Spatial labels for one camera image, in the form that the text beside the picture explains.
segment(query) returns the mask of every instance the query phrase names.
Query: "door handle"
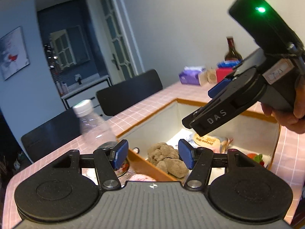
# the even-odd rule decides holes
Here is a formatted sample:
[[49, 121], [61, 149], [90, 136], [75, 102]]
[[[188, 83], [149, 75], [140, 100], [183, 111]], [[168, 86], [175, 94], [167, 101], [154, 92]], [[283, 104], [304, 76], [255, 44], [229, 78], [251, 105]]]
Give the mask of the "door handle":
[[116, 57], [115, 57], [114, 53], [112, 54], [112, 57], [113, 57], [113, 59], [111, 60], [111, 62], [115, 65], [117, 70], [120, 70], [119, 65], [117, 64], [117, 60], [116, 60]]

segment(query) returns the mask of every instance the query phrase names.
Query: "gray ribbed surface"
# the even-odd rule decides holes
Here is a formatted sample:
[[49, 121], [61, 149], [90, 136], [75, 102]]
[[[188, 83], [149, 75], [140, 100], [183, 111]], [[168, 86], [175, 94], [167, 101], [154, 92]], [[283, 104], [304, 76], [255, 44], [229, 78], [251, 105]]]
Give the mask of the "gray ribbed surface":
[[217, 213], [199, 192], [189, 192], [178, 182], [128, 182], [119, 191], [102, 195], [87, 214], [60, 224], [23, 221], [17, 229], [269, 229], [290, 228], [284, 221], [267, 225], [246, 225]]

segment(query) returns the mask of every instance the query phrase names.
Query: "chair backrest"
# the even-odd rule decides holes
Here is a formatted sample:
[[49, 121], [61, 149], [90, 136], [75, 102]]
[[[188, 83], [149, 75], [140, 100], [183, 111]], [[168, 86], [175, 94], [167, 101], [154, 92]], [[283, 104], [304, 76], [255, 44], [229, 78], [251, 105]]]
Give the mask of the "chair backrest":
[[162, 90], [156, 70], [152, 69], [127, 81], [97, 91], [105, 115], [114, 116]]
[[79, 135], [80, 122], [70, 108], [23, 135], [21, 142], [29, 157], [36, 162]]

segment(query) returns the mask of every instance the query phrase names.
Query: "white cabinet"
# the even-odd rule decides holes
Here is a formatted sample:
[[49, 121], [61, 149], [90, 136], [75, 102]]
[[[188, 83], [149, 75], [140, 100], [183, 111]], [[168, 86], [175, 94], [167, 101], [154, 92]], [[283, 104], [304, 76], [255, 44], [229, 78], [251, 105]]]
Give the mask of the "white cabinet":
[[83, 100], [91, 99], [94, 107], [94, 111], [98, 115], [103, 115], [103, 118], [107, 120], [109, 117], [105, 116], [103, 110], [99, 104], [99, 101], [96, 98], [96, 92], [109, 87], [107, 80], [104, 80], [98, 84], [90, 86], [82, 91], [77, 92], [76, 94], [72, 95], [71, 97], [67, 97], [64, 99], [66, 106], [73, 107], [74, 105], [80, 103]]

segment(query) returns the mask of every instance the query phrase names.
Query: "green light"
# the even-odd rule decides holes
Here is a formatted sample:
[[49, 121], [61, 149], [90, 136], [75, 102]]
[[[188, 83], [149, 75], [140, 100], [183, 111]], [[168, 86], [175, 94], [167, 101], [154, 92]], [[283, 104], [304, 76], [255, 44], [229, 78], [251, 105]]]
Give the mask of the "green light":
[[266, 9], [264, 7], [256, 7], [255, 9], [258, 10], [259, 12], [261, 12], [261, 13], [266, 12]]

